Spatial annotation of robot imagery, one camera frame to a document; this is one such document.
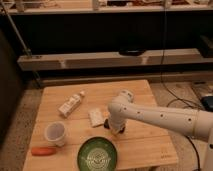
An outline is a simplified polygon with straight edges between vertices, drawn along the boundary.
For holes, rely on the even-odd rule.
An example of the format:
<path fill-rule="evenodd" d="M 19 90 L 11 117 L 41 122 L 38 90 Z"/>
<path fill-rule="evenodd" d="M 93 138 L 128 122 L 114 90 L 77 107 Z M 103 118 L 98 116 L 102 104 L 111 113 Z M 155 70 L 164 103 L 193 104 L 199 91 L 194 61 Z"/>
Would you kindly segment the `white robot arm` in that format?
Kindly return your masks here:
<path fill-rule="evenodd" d="M 134 96 L 128 90 L 122 90 L 108 104 L 108 124 L 115 133 L 119 133 L 127 119 L 168 129 L 207 143 L 206 156 L 202 171 L 213 171 L 213 113 L 195 109 L 170 107 L 151 107 L 133 102 Z"/>

